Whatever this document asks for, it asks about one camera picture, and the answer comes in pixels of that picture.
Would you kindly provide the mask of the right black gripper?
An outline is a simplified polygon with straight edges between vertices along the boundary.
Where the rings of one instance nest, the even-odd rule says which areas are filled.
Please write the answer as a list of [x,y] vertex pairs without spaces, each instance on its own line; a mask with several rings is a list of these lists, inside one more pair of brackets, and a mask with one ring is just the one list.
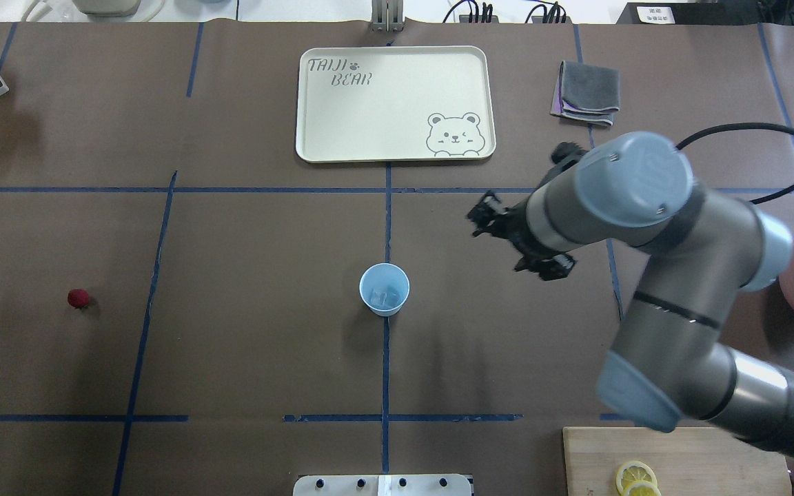
[[579,163],[584,154],[585,149],[577,143],[557,145],[549,157],[553,165],[538,188],[509,211],[497,194],[483,194],[466,215],[474,226],[473,238],[487,234],[507,239],[520,252],[514,272],[534,273],[541,280],[567,278],[576,267],[576,259],[568,254],[570,248],[563,249],[559,242],[546,240],[557,234],[547,216],[546,187]]

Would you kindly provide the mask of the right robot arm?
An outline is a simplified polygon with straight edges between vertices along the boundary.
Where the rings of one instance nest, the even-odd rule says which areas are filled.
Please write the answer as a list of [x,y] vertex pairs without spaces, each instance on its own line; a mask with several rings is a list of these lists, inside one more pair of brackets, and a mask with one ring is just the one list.
[[794,458],[794,371],[719,342],[737,295],[788,267],[790,230],[753,202],[704,185],[682,146],[630,132],[592,150],[573,143],[516,206],[488,191],[467,213],[474,235],[519,252],[517,272],[568,276],[571,251],[614,239],[648,254],[596,393],[636,426],[671,433],[702,420]]

